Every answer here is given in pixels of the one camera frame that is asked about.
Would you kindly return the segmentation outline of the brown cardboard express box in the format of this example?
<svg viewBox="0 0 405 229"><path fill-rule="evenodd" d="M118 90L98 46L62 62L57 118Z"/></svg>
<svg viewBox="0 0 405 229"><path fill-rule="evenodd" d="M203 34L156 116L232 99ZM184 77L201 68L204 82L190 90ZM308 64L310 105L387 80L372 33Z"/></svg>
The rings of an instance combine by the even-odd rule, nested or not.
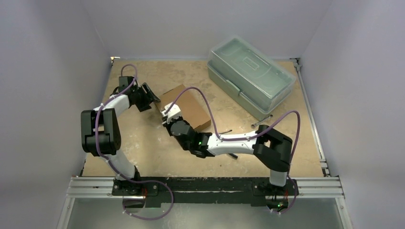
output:
<svg viewBox="0 0 405 229"><path fill-rule="evenodd" d="M183 84L180 84L163 93L159 96L160 103L155 104L155 106L162 111L164 106L173 102L185 88L186 87ZM180 108L183 119L185 119L196 131L202 132L211 126L212 121L210 116L197 101L197 98L192 94L191 89L180 96L176 105Z"/></svg>

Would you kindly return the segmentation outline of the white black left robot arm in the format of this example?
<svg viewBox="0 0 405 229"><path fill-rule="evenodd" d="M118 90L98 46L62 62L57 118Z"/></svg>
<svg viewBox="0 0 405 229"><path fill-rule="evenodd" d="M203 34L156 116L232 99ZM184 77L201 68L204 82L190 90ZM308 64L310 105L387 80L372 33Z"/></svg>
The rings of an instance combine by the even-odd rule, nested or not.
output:
<svg viewBox="0 0 405 229"><path fill-rule="evenodd" d="M151 109L151 103L159 101L146 83L138 84L136 76L121 76L115 94L99 107L81 113L83 150L103 159L114 171L116 180L125 181L124 189L130 195L140 193L144 181L120 149L122 139L117 118L132 106L144 112Z"/></svg>

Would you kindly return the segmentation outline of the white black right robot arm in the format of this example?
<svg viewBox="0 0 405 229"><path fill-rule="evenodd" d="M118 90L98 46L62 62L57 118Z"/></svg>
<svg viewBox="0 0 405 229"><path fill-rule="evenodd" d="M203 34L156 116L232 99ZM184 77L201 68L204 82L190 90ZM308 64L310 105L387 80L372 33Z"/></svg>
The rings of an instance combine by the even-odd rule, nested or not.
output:
<svg viewBox="0 0 405 229"><path fill-rule="evenodd" d="M260 125L257 131L236 135L220 135L198 132L191 125L178 118L162 124L173 136L183 150L199 158L215 157L223 154L254 155L269 170L268 188L274 194L280 194L287 188L287 175L293 141L290 137L270 129L263 135L268 126Z"/></svg>

